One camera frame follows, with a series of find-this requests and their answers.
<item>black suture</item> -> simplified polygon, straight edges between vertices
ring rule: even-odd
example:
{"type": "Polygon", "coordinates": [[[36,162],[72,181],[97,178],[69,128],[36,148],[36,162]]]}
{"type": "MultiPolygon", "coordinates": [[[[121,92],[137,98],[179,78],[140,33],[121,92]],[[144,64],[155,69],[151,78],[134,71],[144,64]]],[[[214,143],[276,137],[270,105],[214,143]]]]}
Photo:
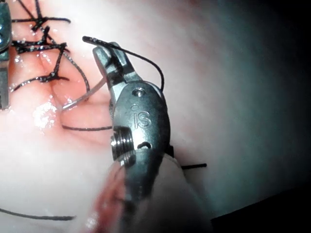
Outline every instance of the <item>black suture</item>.
{"type": "Polygon", "coordinates": [[[46,28],[43,31],[43,36],[41,40],[39,41],[25,41],[25,40],[13,40],[11,43],[11,46],[16,47],[16,51],[18,54],[24,53],[25,47],[29,46],[40,46],[40,45],[53,45],[48,42],[48,33],[50,31],[50,27],[46,26],[46,28]]]}
{"type": "MultiPolygon", "coordinates": [[[[26,12],[30,15],[30,11],[26,8],[26,7],[23,7],[26,12]]],[[[35,0],[35,8],[36,8],[36,11],[37,11],[37,15],[38,15],[38,18],[27,18],[27,19],[13,19],[12,22],[13,23],[22,23],[22,22],[35,22],[35,25],[32,27],[32,30],[34,32],[38,31],[38,29],[45,23],[47,22],[48,20],[58,20],[58,21],[65,21],[67,23],[71,23],[70,19],[68,18],[58,18],[58,17],[43,17],[42,16],[42,13],[41,13],[41,10],[40,10],[40,5],[39,5],[39,1],[38,0],[35,0]]]]}
{"type": "MultiPolygon", "coordinates": [[[[60,52],[59,52],[59,55],[58,55],[58,58],[57,58],[54,70],[49,75],[43,75],[43,76],[39,76],[39,77],[35,77],[35,78],[32,78],[32,79],[26,80],[26,81],[20,83],[19,85],[17,85],[13,89],[13,91],[16,91],[16,90],[20,89],[22,86],[24,86],[26,84],[29,84],[29,83],[31,83],[33,81],[36,81],[36,80],[38,80],[41,83],[47,83],[47,82],[51,82],[53,80],[66,80],[66,81],[69,81],[69,79],[66,78],[66,77],[58,76],[60,61],[61,61],[62,54],[63,54],[64,49],[65,49],[66,46],[67,46],[66,43],[62,43],[62,44],[58,45],[57,49],[59,49],[60,52]]],[[[43,50],[55,49],[55,48],[53,48],[53,45],[49,45],[49,47],[48,46],[40,46],[39,48],[37,48],[37,47],[33,48],[32,51],[35,51],[36,49],[40,49],[39,51],[43,51],[43,50]]]]}
{"type": "Polygon", "coordinates": [[[201,167],[207,167],[207,164],[195,164],[195,165],[181,166],[181,169],[188,170],[188,169],[201,168],[201,167]]]}
{"type": "MultiPolygon", "coordinates": [[[[27,7],[24,5],[24,3],[21,1],[21,0],[18,0],[18,2],[20,3],[20,5],[22,6],[22,8],[27,12],[27,14],[30,16],[30,18],[32,20],[36,20],[36,18],[34,17],[34,15],[27,9],[27,7]]],[[[42,32],[45,31],[45,29],[42,27],[42,25],[39,27],[40,30],[42,32]]],[[[55,40],[49,35],[47,34],[47,38],[51,41],[52,44],[57,44],[55,42],[55,40]]],[[[63,52],[63,55],[69,60],[69,62],[78,70],[78,72],[81,74],[82,78],[83,78],[83,81],[86,85],[86,92],[90,91],[90,86],[89,86],[89,82],[86,78],[86,75],[85,73],[81,70],[81,68],[73,61],[73,59],[66,53],[66,52],[63,52]]]]}
{"type": "MultiPolygon", "coordinates": [[[[22,8],[28,13],[28,15],[31,17],[31,19],[23,19],[22,21],[23,22],[29,22],[29,21],[36,21],[34,15],[27,9],[27,7],[23,4],[23,2],[21,0],[18,0],[18,2],[20,3],[20,5],[22,6],[22,8]]],[[[40,6],[39,6],[39,2],[36,0],[36,11],[37,11],[37,15],[38,15],[38,18],[42,17],[42,14],[41,14],[41,10],[40,10],[40,6]]],[[[39,26],[41,31],[43,32],[43,36],[42,36],[42,43],[44,44],[44,42],[47,42],[47,39],[48,38],[52,44],[54,45],[57,45],[57,43],[54,41],[54,39],[49,35],[49,30],[50,30],[50,27],[47,26],[46,28],[43,28],[42,25],[39,26]]],[[[86,85],[86,92],[90,91],[90,86],[89,86],[89,83],[88,83],[88,80],[84,74],[84,72],[81,70],[81,68],[73,61],[73,59],[63,51],[63,55],[70,61],[70,63],[79,71],[79,73],[81,74],[84,82],[85,82],[85,85],[86,85]]],[[[44,79],[46,77],[36,77],[34,79],[31,79],[31,80],[27,80],[23,83],[21,83],[20,85],[18,85],[13,91],[16,91],[17,89],[21,88],[22,86],[34,81],[34,80],[40,80],[40,81],[44,81],[46,79],[44,79]]],[[[59,79],[63,79],[63,80],[68,80],[67,78],[64,78],[64,77],[59,77],[59,79]]],[[[101,128],[94,128],[94,129],[91,129],[91,128],[73,128],[73,127],[67,127],[67,126],[64,126],[65,129],[68,129],[68,130],[75,130],[75,131],[100,131],[100,130],[108,130],[109,127],[101,127],[101,128]]]]}
{"type": "Polygon", "coordinates": [[[112,49],[123,51],[123,52],[128,53],[128,54],[130,54],[132,56],[140,58],[141,60],[143,60],[145,62],[148,62],[149,64],[152,64],[158,70],[158,72],[159,72],[159,74],[161,76],[161,88],[160,88],[160,90],[163,92],[163,89],[164,89],[164,74],[163,74],[161,68],[156,63],[154,63],[153,61],[151,61],[148,58],[145,58],[145,57],[143,57],[141,55],[138,55],[138,54],[136,54],[134,52],[131,52],[129,50],[125,50],[125,49],[123,49],[121,47],[115,46],[113,44],[110,44],[108,42],[99,40],[99,39],[94,38],[94,37],[83,36],[82,40],[84,42],[87,42],[87,43],[90,43],[90,44],[93,44],[93,45],[97,45],[97,46],[100,45],[100,46],[103,46],[103,47],[106,47],[106,48],[112,48],[112,49]]]}
{"type": "Polygon", "coordinates": [[[62,125],[65,130],[74,130],[74,131],[82,131],[82,132],[93,132],[93,131],[101,131],[101,130],[111,130],[112,126],[99,127],[99,128],[75,128],[66,125],[62,125]]]}
{"type": "Polygon", "coordinates": [[[31,219],[38,219],[38,220],[52,220],[52,221],[71,221],[76,218],[76,216],[34,216],[34,215],[24,215],[15,213],[12,211],[4,210],[0,208],[0,212],[13,215],[17,217],[24,217],[24,218],[31,218],[31,219]]]}

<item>moist tissue surface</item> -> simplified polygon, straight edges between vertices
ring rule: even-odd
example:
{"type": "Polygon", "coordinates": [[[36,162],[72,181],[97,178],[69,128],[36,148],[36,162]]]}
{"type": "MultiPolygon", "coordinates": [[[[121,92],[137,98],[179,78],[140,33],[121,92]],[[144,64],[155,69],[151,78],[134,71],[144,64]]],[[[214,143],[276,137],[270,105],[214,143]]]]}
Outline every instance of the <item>moist tissue surface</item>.
{"type": "MultiPolygon", "coordinates": [[[[12,18],[29,18],[8,0],[12,18]]],[[[36,16],[33,0],[23,3],[36,16]]],[[[116,41],[163,70],[175,157],[209,218],[230,213],[299,185],[310,175],[307,130],[310,91],[294,58],[291,31],[264,4],[232,1],[40,0],[50,35],[67,42],[70,55],[94,86],[101,78],[93,46],[82,36],[116,41]]],[[[37,41],[30,24],[13,24],[14,40],[37,41]]],[[[57,50],[17,55],[12,48],[10,86],[49,74],[57,50]]],[[[160,84],[157,71],[130,57],[139,75],[160,84]]],[[[71,132],[109,126],[109,93],[60,112],[85,92],[81,75],[64,58],[60,76],[10,94],[0,112],[0,208],[30,215],[84,215],[112,163],[111,131],[71,132]]],[[[75,222],[29,220],[0,213],[3,233],[64,233],[75,222]]]]}

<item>dark background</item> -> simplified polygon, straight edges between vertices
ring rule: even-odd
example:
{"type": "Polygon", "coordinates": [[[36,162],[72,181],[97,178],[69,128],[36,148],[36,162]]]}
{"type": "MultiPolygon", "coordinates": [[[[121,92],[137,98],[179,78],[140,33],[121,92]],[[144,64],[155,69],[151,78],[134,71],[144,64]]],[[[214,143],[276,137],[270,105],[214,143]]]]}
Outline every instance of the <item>dark background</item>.
{"type": "MultiPolygon", "coordinates": [[[[291,32],[294,46],[283,48],[281,53],[286,59],[289,59],[289,64],[293,69],[307,74],[293,77],[303,86],[303,88],[293,91],[296,92],[294,96],[300,97],[300,105],[297,106],[297,110],[301,108],[306,110],[303,112],[305,116],[300,116],[300,119],[304,120],[296,122],[296,124],[302,124],[301,127],[310,132],[311,118],[308,117],[311,103],[311,3],[301,0],[241,0],[239,2],[247,5],[250,12],[257,12],[260,5],[266,5],[283,22],[280,27],[285,27],[291,32]]],[[[270,232],[272,230],[276,232],[311,232],[310,210],[311,185],[308,183],[230,214],[214,218],[212,225],[216,233],[270,232]]]]}

